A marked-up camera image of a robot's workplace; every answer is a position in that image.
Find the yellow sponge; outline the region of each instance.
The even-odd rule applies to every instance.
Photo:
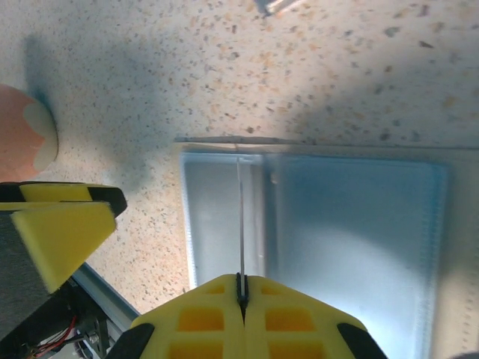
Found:
[[[116,228],[110,206],[101,202],[40,205],[11,218],[50,293]]]
[[[140,316],[155,327],[140,358],[355,359],[338,325],[366,331],[356,318],[264,277],[248,288],[244,323],[233,274]]]
[[[0,211],[22,211],[57,205],[58,202],[0,202]]]
[[[27,202],[90,201],[88,185],[70,183],[29,183],[20,186]]]
[[[136,319],[155,326],[141,359],[243,359],[236,276],[223,275]]]
[[[355,359],[337,325],[363,324],[336,308],[264,277],[248,277],[248,359]]]

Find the black rubber edge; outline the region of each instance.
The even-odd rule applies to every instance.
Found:
[[[0,202],[25,202],[20,183],[0,183]]]
[[[355,359],[388,359],[368,332],[348,323],[338,324],[338,330]]]
[[[155,327],[150,323],[125,331],[105,359],[140,359],[154,331]]]
[[[118,217],[126,209],[126,198],[117,187],[88,187],[91,199],[93,201],[103,201],[110,203],[115,217]]]
[[[246,318],[246,308],[249,302],[248,276],[245,275],[245,295],[241,295],[241,274],[237,273],[237,300],[241,309],[242,322],[244,324]]]

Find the orange ball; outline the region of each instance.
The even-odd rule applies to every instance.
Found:
[[[22,91],[0,85],[0,182],[21,182],[55,160],[58,137],[48,109]]]

